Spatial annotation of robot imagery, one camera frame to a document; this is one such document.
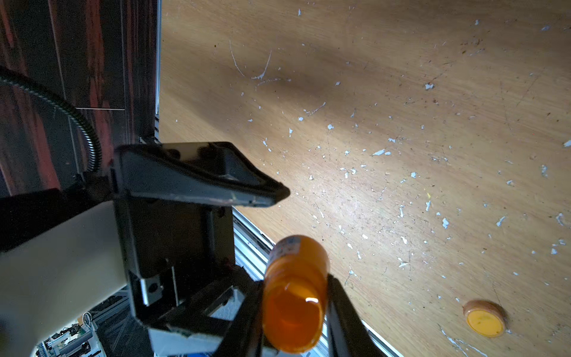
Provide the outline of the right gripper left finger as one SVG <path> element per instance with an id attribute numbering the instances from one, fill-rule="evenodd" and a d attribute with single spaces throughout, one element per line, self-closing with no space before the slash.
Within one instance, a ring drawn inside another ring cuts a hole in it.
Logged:
<path id="1" fill-rule="evenodd" d="M 263 281 L 254 282 L 213 356 L 259 357 L 263 351 Z"/>

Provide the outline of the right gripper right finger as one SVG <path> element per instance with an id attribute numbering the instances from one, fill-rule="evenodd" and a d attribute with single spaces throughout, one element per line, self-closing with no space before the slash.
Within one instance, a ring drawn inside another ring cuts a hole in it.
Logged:
<path id="1" fill-rule="evenodd" d="M 339 279 L 327 278 L 329 356 L 385 356 L 369 336 Z"/>

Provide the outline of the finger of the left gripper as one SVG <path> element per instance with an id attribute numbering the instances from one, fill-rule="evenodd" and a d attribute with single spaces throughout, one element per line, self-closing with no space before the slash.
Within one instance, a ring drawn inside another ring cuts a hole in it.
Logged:
<path id="1" fill-rule="evenodd" d="M 225 141 L 123 145 L 113 170 L 121 196 L 267 208 L 291 194 Z"/>

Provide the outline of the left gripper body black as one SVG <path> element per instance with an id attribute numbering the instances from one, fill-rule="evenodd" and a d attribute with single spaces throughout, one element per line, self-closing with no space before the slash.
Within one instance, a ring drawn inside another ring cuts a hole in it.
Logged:
<path id="1" fill-rule="evenodd" d="M 117 230 L 134 318 L 153 344 L 220 344 L 255 281 L 236 264 L 233 212 L 118 198 Z"/>

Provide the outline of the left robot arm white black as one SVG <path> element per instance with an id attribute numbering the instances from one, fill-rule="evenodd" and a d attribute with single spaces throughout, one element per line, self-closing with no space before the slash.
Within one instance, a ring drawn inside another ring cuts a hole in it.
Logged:
<path id="1" fill-rule="evenodd" d="M 229 142 L 118 147 L 105 177 L 1 200 L 1 354 L 23 356 L 122 286 L 132 315 L 164 328 L 233 274 L 233 207 L 288 187 Z"/>

